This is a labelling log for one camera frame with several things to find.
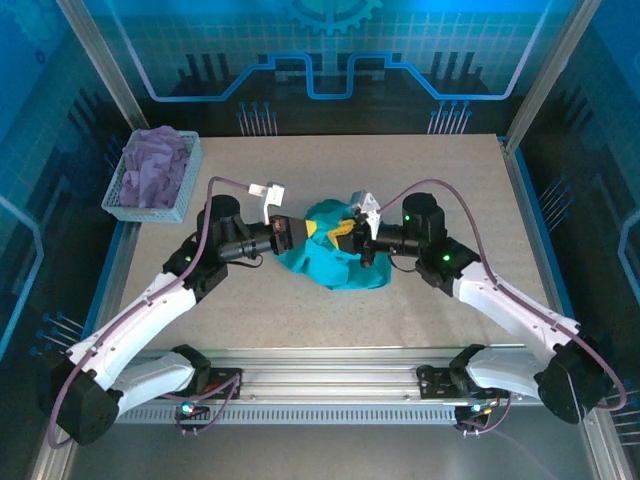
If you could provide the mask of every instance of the blue wall panel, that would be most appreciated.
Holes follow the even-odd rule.
[[[504,133],[572,6],[89,3],[150,121],[203,135],[272,134],[259,112],[244,121],[252,101],[277,111],[280,134],[434,133],[456,111],[442,133]]]
[[[603,0],[522,142],[576,318],[609,336],[636,393],[618,420],[629,447],[640,425],[639,22],[637,2]]]
[[[0,478],[6,479],[27,478],[41,440],[40,353],[69,342],[44,316],[55,319],[61,311],[82,324],[89,311],[116,225],[100,209],[115,163],[111,150],[117,155],[129,134],[65,22],[53,0],[0,0]]]

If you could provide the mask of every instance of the tabletop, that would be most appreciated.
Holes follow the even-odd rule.
[[[207,182],[219,175],[243,183],[286,186],[281,208],[302,217],[328,198],[349,202],[358,190],[382,205],[422,178],[453,184],[470,205],[493,269],[546,304],[540,275],[494,135],[385,135],[203,138],[204,158],[182,224],[145,223],[123,295],[137,297],[162,264],[196,229]],[[476,250],[453,196],[430,187],[446,213],[449,235]],[[258,199],[226,185],[246,223],[259,220]],[[400,223],[400,205],[383,220]],[[410,267],[407,259],[399,266]],[[444,347],[518,343],[483,314],[423,282],[417,273],[392,272],[390,285],[366,291],[330,291],[290,273],[267,255],[257,270],[229,267],[229,276],[196,307],[176,319],[148,348],[188,343],[200,349],[271,347]]]

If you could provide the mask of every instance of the white bracket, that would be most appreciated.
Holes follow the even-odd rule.
[[[260,212],[262,214],[262,221],[265,225],[269,225],[269,205],[276,207],[282,206],[282,199],[284,198],[284,185],[279,183],[269,182],[266,187],[252,183],[249,186],[249,195],[261,197],[260,199]]]
[[[351,201],[349,202],[351,211],[355,213],[356,210],[360,210],[360,213],[367,215],[367,223],[371,228],[371,239],[378,238],[378,229],[380,228],[380,204],[373,198],[369,192],[360,190],[351,195]]]

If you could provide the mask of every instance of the basket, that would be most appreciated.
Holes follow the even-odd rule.
[[[196,184],[200,164],[202,163],[202,146],[197,132],[180,131],[180,136],[184,140],[185,147],[189,152],[189,163],[184,172],[182,185],[176,197],[173,208],[136,208],[120,206],[120,190],[122,189],[122,177],[127,168],[124,163],[124,156],[120,157],[116,171],[111,178],[107,193],[102,199],[102,209],[106,210],[118,220],[123,222],[154,222],[154,223],[182,223],[189,201]],[[138,137],[136,130],[131,134],[127,145],[131,144]]]

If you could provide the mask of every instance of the teal cloth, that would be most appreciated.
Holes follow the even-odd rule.
[[[360,266],[360,255],[338,250],[327,232],[341,220],[352,218],[349,206],[338,200],[325,200],[309,209],[307,220],[315,220],[318,230],[303,245],[278,256],[294,273],[303,273],[330,290],[362,290],[384,287],[391,281],[387,255],[377,255],[369,268]]]

